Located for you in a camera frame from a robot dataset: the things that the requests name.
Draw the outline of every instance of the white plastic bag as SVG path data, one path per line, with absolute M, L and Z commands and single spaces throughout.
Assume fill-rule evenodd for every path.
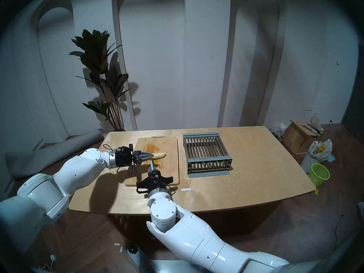
M 285 126 L 283 123 L 276 124 L 273 128 L 271 128 L 271 133 L 274 134 L 274 136 L 280 138 L 283 136 L 284 131 L 287 129 L 287 126 Z
M 325 145 L 325 149 L 322 152 L 318 152 L 319 149 L 323 148 L 323 145 Z M 318 159 L 320 161 L 325 161 L 329 158 L 330 154 L 332 152 L 332 142 L 330 139 L 327 139 L 325 142 L 321 141 L 314 141 L 311 146 L 308 149 L 308 154 L 315 159 Z

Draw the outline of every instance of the rolled mat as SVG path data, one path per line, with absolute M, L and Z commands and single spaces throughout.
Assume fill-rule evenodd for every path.
M 41 172 L 64 158 L 103 139 L 101 129 L 54 144 L 38 151 L 5 152 L 5 162 L 13 180 Z

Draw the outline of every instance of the wooden cutting board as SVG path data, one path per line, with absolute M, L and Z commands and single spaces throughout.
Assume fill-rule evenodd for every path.
M 178 143 L 176 137 L 163 138 L 139 138 L 134 147 L 135 151 L 146 151 L 149 153 L 166 153 L 161 159 L 153 160 L 156 167 L 163 177 L 173 176 L 173 183 L 170 186 L 179 184 L 178 169 Z M 136 172 L 132 173 L 130 168 L 124 181 L 125 186 L 135 187 L 136 182 L 141 182 L 148 177 L 150 161 L 144 161 L 136 165 Z

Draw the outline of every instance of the paper scrap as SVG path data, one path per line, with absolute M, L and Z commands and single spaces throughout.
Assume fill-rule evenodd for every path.
M 332 154 L 330 154 L 330 156 L 329 156 L 329 158 L 327 159 L 327 161 L 328 161 L 328 162 L 332 162 L 332 161 L 334 161 L 334 160 L 336 160 L 336 158 L 335 158 Z

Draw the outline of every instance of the potted plant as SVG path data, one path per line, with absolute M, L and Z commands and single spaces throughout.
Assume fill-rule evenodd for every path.
M 105 120 L 110 122 L 115 131 L 125 131 L 119 103 L 120 97 L 130 90 L 123 91 L 124 83 L 128 80 L 129 75 L 128 73 L 118 74 L 115 66 L 110 70 L 108 69 L 108 56 L 121 46 L 119 45 L 110 51 L 114 43 L 106 48 L 109 36 L 110 33 L 107 33 L 107 30 L 102 33 L 94 30 L 91 34 L 84 29 L 82 37 L 76 36 L 75 39 L 72 39 L 72 42 L 84 52 L 74 51 L 70 52 L 69 55 L 78 56 L 82 64 L 91 70 L 90 79 L 81 76 L 76 77 L 83 78 L 98 86 L 105 99 L 105 102 L 103 100 L 101 102 L 89 101 L 87 104 L 83 103 L 83 105 L 96 113 L 104 115 Z

